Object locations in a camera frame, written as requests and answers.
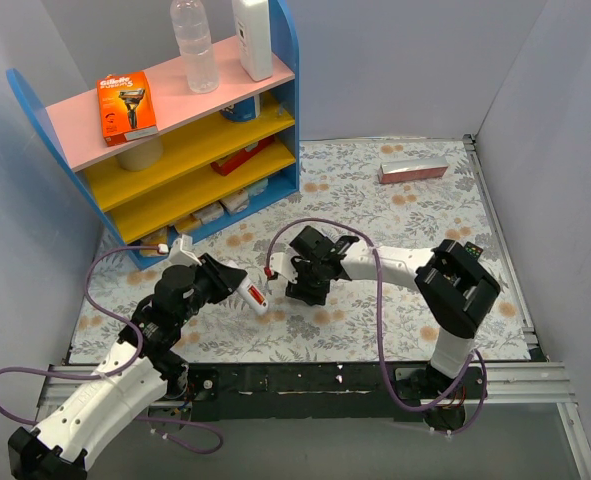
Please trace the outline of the white remote control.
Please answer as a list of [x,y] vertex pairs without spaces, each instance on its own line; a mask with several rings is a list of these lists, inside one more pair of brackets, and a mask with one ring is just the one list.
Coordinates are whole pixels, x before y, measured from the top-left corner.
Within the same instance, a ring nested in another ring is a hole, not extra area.
[[244,274],[244,279],[236,288],[236,292],[258,316],[265,315],[268,312],[268,300],[266,296],[259,290],[259,288],[251,281],[251,277],[249,276],[248,272],[242,269],[233,260],[227,260],[225,265],[242,271]]

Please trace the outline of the red gold AAA battery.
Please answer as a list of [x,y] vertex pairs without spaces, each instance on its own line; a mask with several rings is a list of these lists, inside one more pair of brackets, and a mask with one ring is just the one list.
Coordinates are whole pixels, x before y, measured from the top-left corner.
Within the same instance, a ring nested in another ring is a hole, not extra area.
[[255,286],[251,286],[249,288],[249,294],[253,297],[253,299],[256,301],[256,303],[258,305],[260,305],[262,307],[267,306],[264,296],[261,294],[261,292]]

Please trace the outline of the black TV remote control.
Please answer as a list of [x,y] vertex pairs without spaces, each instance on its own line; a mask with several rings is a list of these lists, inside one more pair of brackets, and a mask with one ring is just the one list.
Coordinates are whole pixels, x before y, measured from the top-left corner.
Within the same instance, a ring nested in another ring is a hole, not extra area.
[[471,242],[467,242],[464,248],[475,259],[479,259],[484,252],[483,248]]

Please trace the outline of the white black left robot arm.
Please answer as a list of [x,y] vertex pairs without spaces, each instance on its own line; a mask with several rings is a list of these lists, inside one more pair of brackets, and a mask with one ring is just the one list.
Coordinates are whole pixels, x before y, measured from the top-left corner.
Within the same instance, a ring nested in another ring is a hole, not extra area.
[[151,403],[180,398],[188,366],[173,346],[182,327],[248,279],[208,254],[166,268],[93,373],[48,417],[8,440],[16,479],[84,479],[102,451]]

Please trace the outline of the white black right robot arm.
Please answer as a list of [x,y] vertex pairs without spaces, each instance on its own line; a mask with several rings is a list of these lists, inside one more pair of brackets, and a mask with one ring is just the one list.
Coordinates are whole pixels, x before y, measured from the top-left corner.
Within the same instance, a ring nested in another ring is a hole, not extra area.
[[479,262],[480,248],[448,239],[434,248],[376,247],[357,235],[334,241],[311,226],[290,247],[291,254],[270,255],[266,273],[286,278],[286,295],[310,306],[323,306],[331,283],[339,280],[419,292],[440,327],[428,387],[444,398],[461,389],[477,331],[501,292]]

